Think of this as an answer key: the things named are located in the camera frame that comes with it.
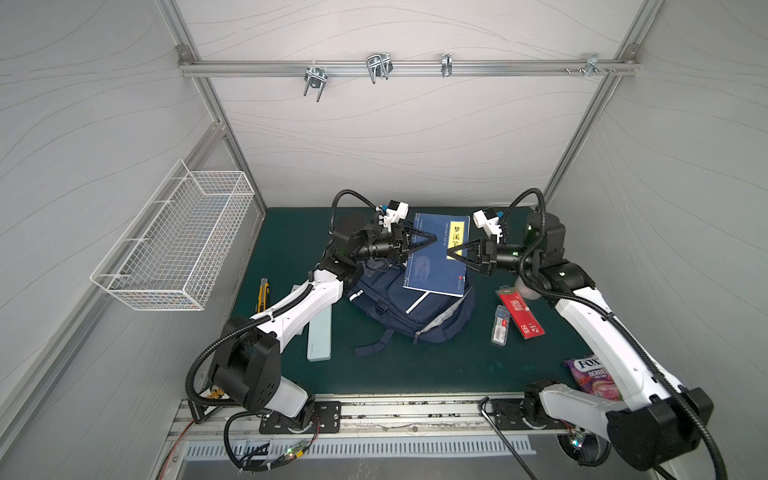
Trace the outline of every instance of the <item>wire basket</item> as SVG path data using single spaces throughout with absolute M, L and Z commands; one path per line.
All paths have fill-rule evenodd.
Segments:
M 190 171 L 186 165 L 183 171 L 166 177 L 170 196 L 150 200 L 134 220 L 160 204 L 143 233 L 131 238 L 133 223 L 91 275 L 134 310 L 202 310 L 253 199 L 241 171 Z M 125 249 L 127 243 L 133 245 Z M 104 272 L 109 259 L 119 267 Z

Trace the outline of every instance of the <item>snack bag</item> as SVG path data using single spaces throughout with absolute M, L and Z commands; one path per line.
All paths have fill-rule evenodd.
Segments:
M 582 392 L 604 399 L 621 400 L 621 393 L 611 378 L 611 374 L 595 355 L 583 359 L 565 360 L 564 363 L 571 369 L 571 374 Z

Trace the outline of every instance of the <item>blue book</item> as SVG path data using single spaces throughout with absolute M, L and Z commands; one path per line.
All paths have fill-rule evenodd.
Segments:
M 464 295 L 467 266 L 449 257 L 445 251 L 467 242 L 469 217 L 416 214 L 413 227 L 435 234 L 437 241 L 408 256 L 406 281 L 403 286 L 428 293 Z

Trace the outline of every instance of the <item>backpack strap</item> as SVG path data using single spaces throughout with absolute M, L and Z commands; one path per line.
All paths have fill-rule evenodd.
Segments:
M 394 329 L 387 329 L 384 332 L 384 335 L 379 339 L 378 342 L 372 343 L 370 345 L 365 346 L 358 346 L 355 348 L 355 356 L 366 356 L 370 355 L 372 353 L 381 352 L 384 350 L 384 347 L 387 343 L 389 343 L 389 340 L 392 338 L 392 335 L 395 333 Z

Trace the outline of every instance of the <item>metal plate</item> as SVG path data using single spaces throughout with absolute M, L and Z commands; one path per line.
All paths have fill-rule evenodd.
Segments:
M 521 399 L 491 400 L 493 413 L 489 415 L 494 419 L 499 430 L 531 430 L 531 427 L 523 421 L 523 415 L 520 412 L 520 402 Z M 561 430 L 563 428 L 565 426 L 562 422 L 551 419 L 543 429 L 539 430 Z
M 320 421 L 320 433 L 339 433 L 341 425 L 341 402 L 315 402 L 315 412 Z M 294 432 L 286 427 L 286 416 L 273 413 L 259 424 L 259 433 L 262 435 L 275 435 L 281 433 L 302 434 Z

